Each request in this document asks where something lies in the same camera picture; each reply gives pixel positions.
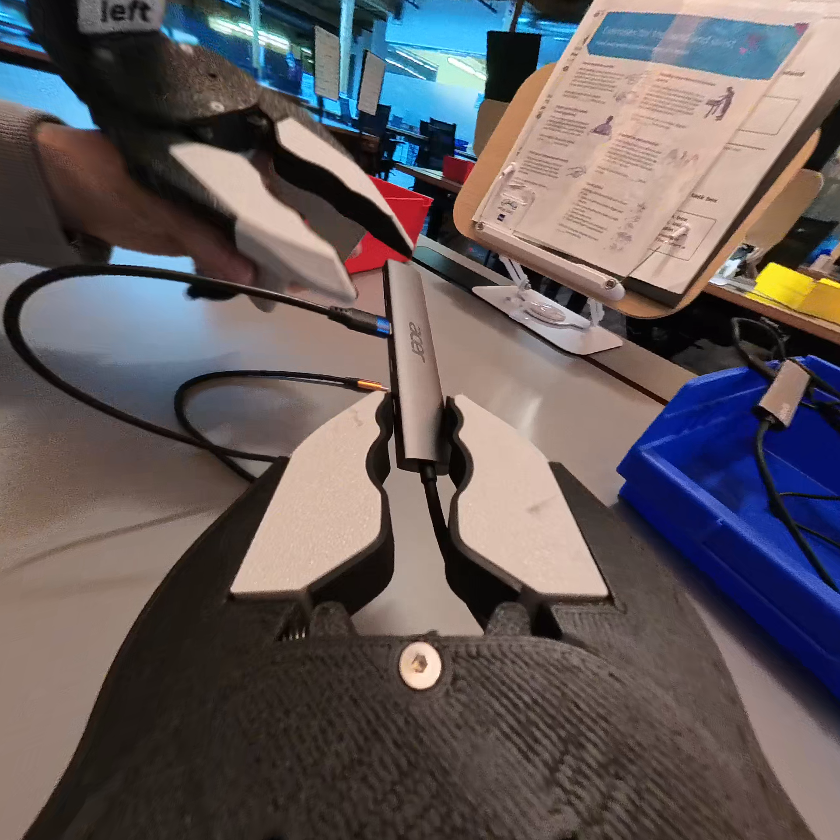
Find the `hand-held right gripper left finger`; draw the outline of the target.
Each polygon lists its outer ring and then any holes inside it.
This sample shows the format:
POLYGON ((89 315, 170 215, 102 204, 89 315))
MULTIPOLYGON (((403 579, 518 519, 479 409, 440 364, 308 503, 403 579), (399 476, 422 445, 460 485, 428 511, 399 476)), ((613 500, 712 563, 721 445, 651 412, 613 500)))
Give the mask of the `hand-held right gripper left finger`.
POLYGON ((392 401, 371 392, 310 434, 289 458, 229 589, 243 604, 289 602, 351 616, 390 584, 392 401))

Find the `black cable blue-ringed plugs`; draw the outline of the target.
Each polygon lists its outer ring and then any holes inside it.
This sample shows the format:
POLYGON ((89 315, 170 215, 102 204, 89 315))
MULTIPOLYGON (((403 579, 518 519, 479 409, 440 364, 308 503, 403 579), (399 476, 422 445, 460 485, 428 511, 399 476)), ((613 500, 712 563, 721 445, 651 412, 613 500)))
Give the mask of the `black cable blue-ringed plugs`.
MULTIPOLYGON (((10 294, 3 308, 3 330, 17 357, 32 372, 37 374, 39 378, 53 385, 57 390, 63 392, 78 403, 111 419, 115 419, 122 424, 179 444, 199 448, 206 452, 209 449, 209 444, 195 444, 184 432, 176 432, 166 427, 156 426, 153 423, 125 413, 64 381, 47 365, 43 364, 35 352, 29 347, 21 328, 23 309, 29 299, 37 292, 61 281, 89 277, 144 277, 153 280, 162 280, 185 285, 187 287, 186 294, 191 299, 201 298, 211 301, 222 301, 244 296, 312 312, 332 322, 336 322, 353 332, 375 336, 380 339, 388 339, 392 332, 391 324, 386 317, 357 308, 326 306, 277 291, 249 287, 230 281, 211 279, 181 271, 153 268, 150 266, 82 264, 44 269, 27 278, 10 294)), ((231 455, 247 454, 244 451, 223 448, 224 451, 227 451, 231 455)))

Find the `wooden document stand white base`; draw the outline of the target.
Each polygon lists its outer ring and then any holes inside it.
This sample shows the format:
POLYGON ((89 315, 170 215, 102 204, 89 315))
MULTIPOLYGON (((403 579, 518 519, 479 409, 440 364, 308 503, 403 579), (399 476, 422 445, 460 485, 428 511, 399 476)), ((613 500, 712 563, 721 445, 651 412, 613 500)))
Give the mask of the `wooden document stand white base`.
POLYGON ((479 155, 476 166, 456 199, 454 219, 457 230, 499 256, 508 257, 628 317, 653 320, 672 316, 686 308, 706 289, 712 275, 722 266, 724 260, 748 238, 753 228, 769 212, 773 202, 798 177, 816 150, 822 134, 821 123, 816 118, 806 119, 805 127, 798 130, 793 141, 780 154, 770 173, 763 178, 740 215, 736 217, 734 224, 725 229, 716 251, 700 268, 687 291, 677 297, 674 303, 667 302, 663 291, 647 290, 635 280, 624 280, 624 296, 617 298, 612 289, 606 288, 603 280, 591 280, 584 273, 585 266, 568 261, 560 264, 552 254, 543 253, 517 238, 509 237, 505 231, 498 233, 486 224, 474 220, 484 198, 500 183, 502 170, 508 165, 508 158, 518 144, 518 136, 557 67, 558 64, 552 64, 531 74, 507 105, 506 111, 501 114, 485 149, 479 155))

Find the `black office chair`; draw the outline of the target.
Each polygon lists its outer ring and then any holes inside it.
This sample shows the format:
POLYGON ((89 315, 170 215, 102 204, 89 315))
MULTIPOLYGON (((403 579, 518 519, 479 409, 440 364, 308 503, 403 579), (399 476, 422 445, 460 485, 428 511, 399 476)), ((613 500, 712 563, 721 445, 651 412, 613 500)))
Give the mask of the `black office chair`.
POLYGON ((437 119, 421 121, 420 134, 424 141, 418 148, 415 166, 441 172, 445 158, 455 155, 456 130, 455 123, 437 119))

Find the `yellow plastic bin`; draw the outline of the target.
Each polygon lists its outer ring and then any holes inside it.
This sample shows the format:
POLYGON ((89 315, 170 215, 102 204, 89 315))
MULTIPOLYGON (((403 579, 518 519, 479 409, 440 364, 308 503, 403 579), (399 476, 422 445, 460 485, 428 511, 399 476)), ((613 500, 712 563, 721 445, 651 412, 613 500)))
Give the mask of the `yellow plastic bin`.
POLYGON ((829 277, 814 278, 770 263, 758 274, 749 295, 803 316, 839 324, 839 283, 829 277))

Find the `red plastic bin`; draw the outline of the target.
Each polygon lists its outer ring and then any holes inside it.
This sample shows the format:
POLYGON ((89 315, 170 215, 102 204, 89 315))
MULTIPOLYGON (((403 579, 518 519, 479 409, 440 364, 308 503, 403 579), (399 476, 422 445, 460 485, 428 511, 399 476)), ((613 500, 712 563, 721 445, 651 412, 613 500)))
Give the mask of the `red plastic bin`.
MULTIPOLYGON (((370 175, 369 178, 412 240, 412 247, 415 247, 417 239, 423 231, 433 199, 399 185, 383 181, 373 175, 370 175)), ((405 257, 393 248, 387 247, 371 234, 365 234, 352 256, 345 260, 344 265, 349 275, 353 276, 362 272, 381 269, 389 260, 405 263, 409 260, 409 257, 405 257)))

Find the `blue plastic bin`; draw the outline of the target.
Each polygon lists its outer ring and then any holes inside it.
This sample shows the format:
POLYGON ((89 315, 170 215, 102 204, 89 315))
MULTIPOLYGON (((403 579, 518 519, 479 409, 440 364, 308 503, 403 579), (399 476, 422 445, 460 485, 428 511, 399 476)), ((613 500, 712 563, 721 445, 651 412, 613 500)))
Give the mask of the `blue plastic bin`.
POLYGON ((749 367, 688 382, 629 449, 620 495, 786 654, 839 696, 838 367, 762 438, 770 389, 749 367))

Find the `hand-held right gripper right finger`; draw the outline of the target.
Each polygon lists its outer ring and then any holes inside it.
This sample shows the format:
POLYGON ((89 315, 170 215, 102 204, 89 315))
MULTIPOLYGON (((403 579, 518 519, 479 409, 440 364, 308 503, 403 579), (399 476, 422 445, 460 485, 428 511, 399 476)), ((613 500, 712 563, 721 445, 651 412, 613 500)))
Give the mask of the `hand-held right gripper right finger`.
POLYGON ((549 630, 555 606, 603 606, 611 593, 550 462, 465 395, 445 410, 455 492, 445 527, 447 583, 482 629, 498 608, 549 630))

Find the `black monitor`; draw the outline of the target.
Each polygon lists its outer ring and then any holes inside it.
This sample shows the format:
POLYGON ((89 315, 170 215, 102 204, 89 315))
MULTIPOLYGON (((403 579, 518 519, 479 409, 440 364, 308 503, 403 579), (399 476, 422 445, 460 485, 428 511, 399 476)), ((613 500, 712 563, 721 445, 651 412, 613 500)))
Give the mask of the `black monitor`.
POLYGON ((485 99, 511 102, 537 69, 541 35, 490 30, 486 33, 485 99))

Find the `black cable orange plug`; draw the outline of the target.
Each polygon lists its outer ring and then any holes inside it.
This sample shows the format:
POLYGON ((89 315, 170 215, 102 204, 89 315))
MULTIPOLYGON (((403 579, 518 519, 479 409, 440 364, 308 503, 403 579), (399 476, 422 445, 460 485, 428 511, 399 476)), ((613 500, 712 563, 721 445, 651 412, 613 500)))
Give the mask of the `black cable orange plug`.
POLYGON ((314 374, 293 371, 215 371, 200 374, 185 381, 177 388, 173 396, 173 411, 178 426, 192 440, 193 443, 209 444, 207 452, 229 471, 233 472, 238 478, 245 480, 248 483, 254 482, 257 477, 242 466, 242 461, 272 465, 278 460, 287 461, 288 457, 274 457, 258 454, 231 455, 227 451, 224 451, 223 447, 214 444, 209 438, 200 432, 190 421, 186 412, 187 404, 195 390, 200 390, 204 387, 217 385, 231 380, 275 380, 280 382, 298 382, 302 384, 340 387, 344 390, 357 393, 388 391, 388 388, 378 381, 331 374, 314 374))

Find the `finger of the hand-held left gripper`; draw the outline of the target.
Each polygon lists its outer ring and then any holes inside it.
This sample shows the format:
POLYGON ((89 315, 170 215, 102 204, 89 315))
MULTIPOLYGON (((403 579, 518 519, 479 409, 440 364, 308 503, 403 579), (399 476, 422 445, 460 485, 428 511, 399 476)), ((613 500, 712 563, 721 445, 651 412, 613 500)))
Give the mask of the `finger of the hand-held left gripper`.
POLYGON ((412 257, 413 239, 353 158, 294 118, 277 121, 275 136, 273 168, 284 183, 318 198, 402 257, 412 257))
POLYGON ((240 254, 259 268, 261 286, 299 286, 341 306, 358 293, 335 248, 278 200, 242 155, 205 143, 177 143, 171 157, 234 223, 240 254))

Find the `white printed paper sheet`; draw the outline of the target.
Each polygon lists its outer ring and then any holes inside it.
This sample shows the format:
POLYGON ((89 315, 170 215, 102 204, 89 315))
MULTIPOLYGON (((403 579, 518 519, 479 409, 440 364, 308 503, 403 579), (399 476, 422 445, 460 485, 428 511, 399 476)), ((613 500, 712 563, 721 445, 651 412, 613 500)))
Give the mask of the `white printed paper sheet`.
MULTIPOLYGON (((571 46, 582 41, 596 3, 584 15, 572 41, 556 64, 570 54, 571 46)), ((615 275, 593 264, 535 246, 512 233, 511 222, 522 200, 514 196, 511 202, 501 204, 500 201, 505 198, 513 158, 533 110, 518 136, 518 144, 509 156, 507 166, 502 170, 500 183, 486 195, 474 220, 498 233, 505 231, 509 237, 517 238, 543 253, 552 254, 560 264, 568 261, 585 266, 584 273, 591 280, 603 280, 605 287, 612 289, 617 298, 624 296, 623 281, 632 278, 662 290, 685 291, 780 152, 802 126, 831 82, 838 77, 838 2, 759 3, 794 9, 809 7, 817 10, 822 17, 801 51, 785 65, 715 163, 667 222, 657 244, 629 275, 615 275)))

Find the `person's left hand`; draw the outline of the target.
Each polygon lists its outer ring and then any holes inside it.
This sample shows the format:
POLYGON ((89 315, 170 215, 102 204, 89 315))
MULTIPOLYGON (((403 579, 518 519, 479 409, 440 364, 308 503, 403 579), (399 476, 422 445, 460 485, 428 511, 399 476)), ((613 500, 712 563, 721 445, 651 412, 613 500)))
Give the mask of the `person's left hand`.
POLYGON ((42 122, 35 143, 64 228, 147 255, 188 257, 207 277, 255 283, 256 267, 216 226, 136 183, 99 131, 42 122))

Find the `paper sheet blue header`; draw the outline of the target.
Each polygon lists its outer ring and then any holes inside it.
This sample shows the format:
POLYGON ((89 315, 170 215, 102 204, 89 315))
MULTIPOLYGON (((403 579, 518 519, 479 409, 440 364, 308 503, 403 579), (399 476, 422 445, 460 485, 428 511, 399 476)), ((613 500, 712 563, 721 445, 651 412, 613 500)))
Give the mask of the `paper sheet blue header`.
POLYGON ((759 2, 597 2, 523 131, 500 204, 519 239, 637 268, 822 15, 759 2))

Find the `grey usb hub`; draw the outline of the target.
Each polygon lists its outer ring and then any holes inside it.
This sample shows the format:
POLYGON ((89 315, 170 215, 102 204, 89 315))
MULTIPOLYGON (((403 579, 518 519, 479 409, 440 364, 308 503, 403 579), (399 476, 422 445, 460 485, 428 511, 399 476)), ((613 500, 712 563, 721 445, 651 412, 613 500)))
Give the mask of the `grey usb hub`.
POLYGON ((388 260, 383 291, 392 327, 387 341, 396 463, 399 469, 419 475, 437 546, 448 564, 452 544, 438 477, 448 473, 450 443, 423 279, 414 264, 388 260))

